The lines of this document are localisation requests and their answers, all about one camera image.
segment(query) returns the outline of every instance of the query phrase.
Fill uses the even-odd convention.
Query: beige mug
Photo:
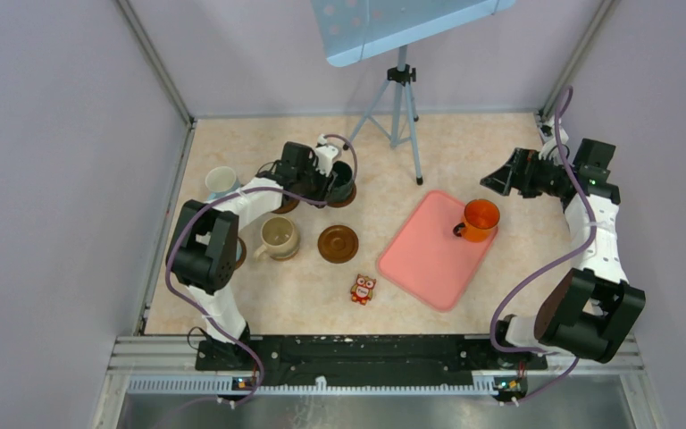
[[[263,254],[276,261],[291,259],[298,252],[301,237],[298,228],[287,217],[276,216],[262,225],[262,245],[254,252],[254,259]]]

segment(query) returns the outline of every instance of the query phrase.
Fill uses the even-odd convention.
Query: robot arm
[[[267,171],[259,172],[246,186],[235,191],[237,196],[222,202],[201,216],[183,241],[172,265],[180,283],[209,317],[233,338],[245,339],[249,334],[246,319],[235,304],[230,279],[235,270],[238,232],[259,216],[288,204],[279,192],[254,191],[275,188],[294,192],[315,201],[335,202],[347,198],[336,193],[339,172],[350,170],[336,159],[340,149],[320,137],[316,148],[288,142],[282,157]],[[174,237],[207,203],[189,200],[180,211]],[[167,253],[170,257],[172,248]],[[238,359],[230,339],[206,324],[206,333],[222,343],[226,359]]]
[[[645,293],[630,286],[619,261],[615,220],[619,189],[607,183],[615,147],[584,139],[573,170],[596,216],[596,238],[572,260],[573,268],[543,302],[535,317],[514,316],[506,341],[520,347],[570,352],[606,363],[614,356],[645,306]],[[481,180],[501,195],[511,188],[523,198],[543,193],[561,199],[572,237],[572,249],[590,236],[585,205],[564,167],[541,159],[538,151],[517,148],[508,162]],[[583,309],[591,302],[596,314]]]

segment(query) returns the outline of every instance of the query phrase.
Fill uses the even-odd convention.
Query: orange mug handle
[[[454,227],[454,235],[456,235],[457,237],[461,237],[461,230],[464,228],[466,228],[466,225],[464,225],[463,222],[461,222],[460,224],[455,226]]]

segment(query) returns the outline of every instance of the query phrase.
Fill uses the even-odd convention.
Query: red owl toy
[[[351,300],[365,306],[367,302],[372,300],[372,290],[376,283],[376,279],[358,274],[356,283],[351,287]]]

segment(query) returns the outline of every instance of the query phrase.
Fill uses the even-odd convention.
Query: table
[[[337,209],[302,203],[286,214],[301,231],[301,249],[294,258],[282,263],[251,259],[260,244],[259,228],[271,214],[240,232],[249,258],[231,283],[252,333],[487,333],[490,316],[501,299],[528,274],[566,253],[569,232],[558,199],[501,197],[479,184],[515,147],[540,147],[532,114],[421,114],[420,118],[421,187],[414,183],[411,148],[391,149],[386,138],[367,123],[355,142],[359,155],[356,200]],[[286,141],[314,146],[320,133],[347,135],[357,119],[316,116],[199,121],[174,219],[185,201],[205,200],[204,177],[212,168],[229,165],[246,183],[262,164],[280,157]],[[345,153],[343,160],[352,164],[350,153]],[[446,313],[425,306],[375,268],[378,255],[432,189],[443,189],[465,201],[487,198],[501,212],[492,249],[456,307]],[[343,265],[324,261],[316,247],[322,230],[338,223],[350,226],[359,237],[357,255]],[[507,313],[534,315],[568,270],[569,265],[564,264],[540,277],[517,296]],[[350,299],[358,273],[378,279],[374,299],[366,306]],[[183,334],[204,324],[195,309],[166,289],[162,266],[146,333]]]

